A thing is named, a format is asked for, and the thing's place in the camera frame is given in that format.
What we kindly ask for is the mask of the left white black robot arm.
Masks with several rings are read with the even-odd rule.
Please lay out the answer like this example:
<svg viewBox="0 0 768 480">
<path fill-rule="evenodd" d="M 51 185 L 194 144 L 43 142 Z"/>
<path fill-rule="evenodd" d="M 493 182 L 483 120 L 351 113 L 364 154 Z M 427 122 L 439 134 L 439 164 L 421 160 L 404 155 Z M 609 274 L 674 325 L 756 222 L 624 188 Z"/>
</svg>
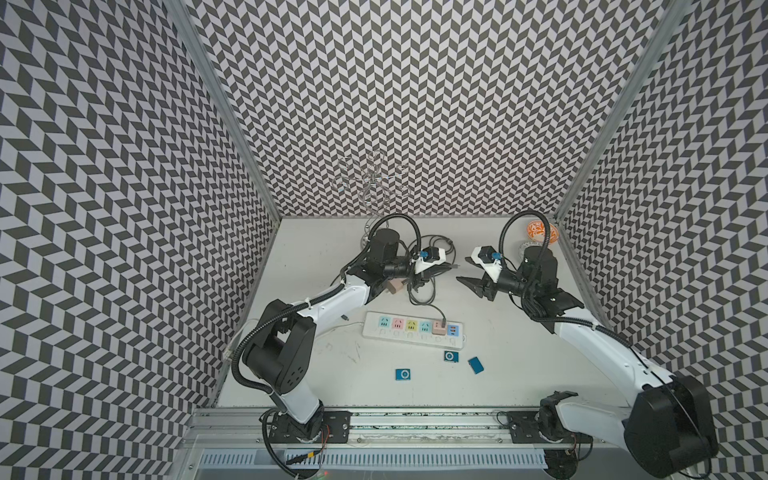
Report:
<svg viewBox="0 0 768 480">
<path fill-rule="evenodd" d="M 344 315 L 371 303 L 392 280 L 418 289 L 449 271 L 446 249 L 424 242 L 416 221 L 403 213 L 384 216 L 366 243 L 338 274 L 338 281 L 298 303 L 270 302 L 256 326 L 243 334 L 231 354 L 234 381 L 268 395 L 278 428 L 309 442 L 327 434 L 325 407 L 305 376 L 316 337 Z"/>
</svg>

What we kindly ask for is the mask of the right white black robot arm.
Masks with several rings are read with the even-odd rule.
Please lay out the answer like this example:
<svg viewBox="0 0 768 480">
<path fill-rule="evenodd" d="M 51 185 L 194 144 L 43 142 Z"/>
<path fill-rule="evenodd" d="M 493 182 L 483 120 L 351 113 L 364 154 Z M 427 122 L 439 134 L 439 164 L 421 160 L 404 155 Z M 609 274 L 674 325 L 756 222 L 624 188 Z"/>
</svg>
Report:
<svg viewBox="0 0 768 480">
<path fill-rule="evenodd" d="M 524 217 L 542 222 L 540 243 L 526 248 L 517 267 L 505 254 L 510 228 Z M 560 443 L 581 437 L 604 440 L 628 452 L 649 475 L 690 478 L 689 468 L 703 464 L 712 472 L 719 451 L 710 398 L 696 378 L 654 364 L 631 341 L 604 326 L 586 305 L 559 285 L 558 262 L 550 250 L 552 226 L 544 214 L 528 209 L 506 221 L 496 245 L 477 246 L 468 262 L 479 278 L 459 277 L 476 296 L 493 301 L 507 295 L 534 323 L 573 346 L 623 395 L 614 407 L 583 399 L 573 391 L 543 398 L 535 416 L 543 441 Z"/>
</svg>

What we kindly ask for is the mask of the teal mp3 player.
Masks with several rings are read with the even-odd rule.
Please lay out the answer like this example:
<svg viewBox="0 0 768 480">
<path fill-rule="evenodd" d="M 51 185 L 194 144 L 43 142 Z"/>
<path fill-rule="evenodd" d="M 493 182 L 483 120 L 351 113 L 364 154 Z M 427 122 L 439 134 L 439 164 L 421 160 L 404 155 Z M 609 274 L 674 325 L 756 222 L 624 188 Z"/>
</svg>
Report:
<svg viewBox="0 0 768 480">
<path fill-rule="evenodd" d="M 468 360 L 468 364 L 474 374 L 480 374 L 485 370 L 484 365 L 482 364 L 481 360 L 478 357 L 470 358 Z"/>
</svg>

